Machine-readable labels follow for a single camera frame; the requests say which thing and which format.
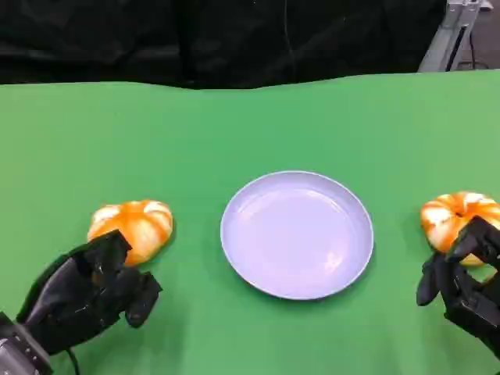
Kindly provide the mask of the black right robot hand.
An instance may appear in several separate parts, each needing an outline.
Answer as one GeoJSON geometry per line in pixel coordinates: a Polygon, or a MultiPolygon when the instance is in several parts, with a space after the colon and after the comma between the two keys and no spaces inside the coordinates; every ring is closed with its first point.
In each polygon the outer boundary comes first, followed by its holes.
{"type": "Polygon", "coordinates": [[[436,252],[423,264],[416,304],[429,305],[438,295],[445,304],[445,318],[499,357],[499,229],[475,216],[448,253],[436,252]],[[461,264],[468,255],[494,267],[493,277],[479,282],[470,276],[461,264]]]}

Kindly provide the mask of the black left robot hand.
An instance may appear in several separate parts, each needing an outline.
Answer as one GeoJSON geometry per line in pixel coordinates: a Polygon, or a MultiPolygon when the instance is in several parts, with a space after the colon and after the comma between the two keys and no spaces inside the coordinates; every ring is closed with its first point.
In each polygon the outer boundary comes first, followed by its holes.
{"type": "Polygon", "coordinates": [[[141,327],[162,287],[151,273],[126,266],[131,249],[113,230],[61,255],[32,284],[17,323],[49,355],[90,341],[121,317],[141,327]]]}

